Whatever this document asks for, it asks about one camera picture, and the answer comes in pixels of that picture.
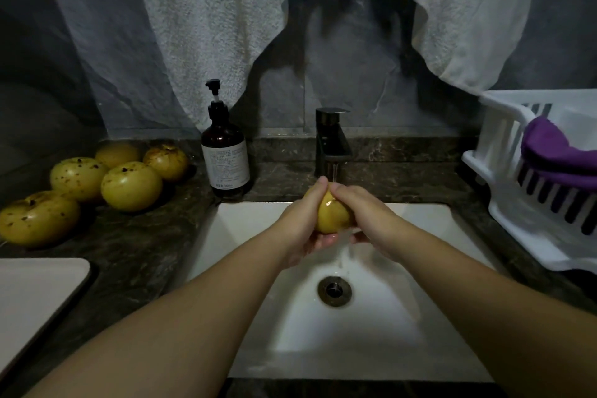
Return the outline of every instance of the white plastic dish rack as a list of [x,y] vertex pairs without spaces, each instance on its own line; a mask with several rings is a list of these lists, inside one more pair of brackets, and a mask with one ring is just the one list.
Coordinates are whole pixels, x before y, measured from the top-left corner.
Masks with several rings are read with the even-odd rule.
[[546,182],[521,159],[522,133],[545,115],[581,150],[597,150],[597,89],[485,92],[477,149],[463,161],[491,190],[489,213],[544,267],[597,274],[597,194]]

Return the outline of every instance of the purple cloth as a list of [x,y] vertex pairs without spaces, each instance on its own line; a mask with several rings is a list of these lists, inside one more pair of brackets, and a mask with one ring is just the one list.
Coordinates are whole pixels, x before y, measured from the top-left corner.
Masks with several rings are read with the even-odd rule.
[[597,192],[597,151],[582,151],[546,117],[530,122],[522,136],[522,158],[552,183]]

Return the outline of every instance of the forearm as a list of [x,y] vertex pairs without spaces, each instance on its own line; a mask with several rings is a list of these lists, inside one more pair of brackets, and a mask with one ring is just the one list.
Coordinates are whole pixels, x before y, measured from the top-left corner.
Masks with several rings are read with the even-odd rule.
[[211,397],[284,262],[273,233],[109,327],[31,397]]
[[401,228],[393,247],[401,263],[500,384],[530,396],[597,394],[597,318],[498,274],[423,230]]

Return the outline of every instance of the sink basin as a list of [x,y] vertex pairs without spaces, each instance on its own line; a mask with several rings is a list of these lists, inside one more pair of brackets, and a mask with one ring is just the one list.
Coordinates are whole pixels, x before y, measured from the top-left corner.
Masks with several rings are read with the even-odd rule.
[[[289,203],[217,206],[175,277],[182,285],[270,226]],[[388,204],[393,212],[505,273],[448,206]],[[492,382],[448,319],[410,274],[348,234],[280,273],[230,370],[236,378]],[[326,277],[352,288],[342,307],[317,292]]]

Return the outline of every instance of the bottle label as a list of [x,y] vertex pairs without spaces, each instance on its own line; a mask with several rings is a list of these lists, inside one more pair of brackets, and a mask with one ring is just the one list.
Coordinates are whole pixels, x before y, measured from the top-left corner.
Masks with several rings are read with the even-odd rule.
[[212,187],[222,190],[236,189],[249,182],[249,160],[245,141],[224,148],[201,145],[201,149]]

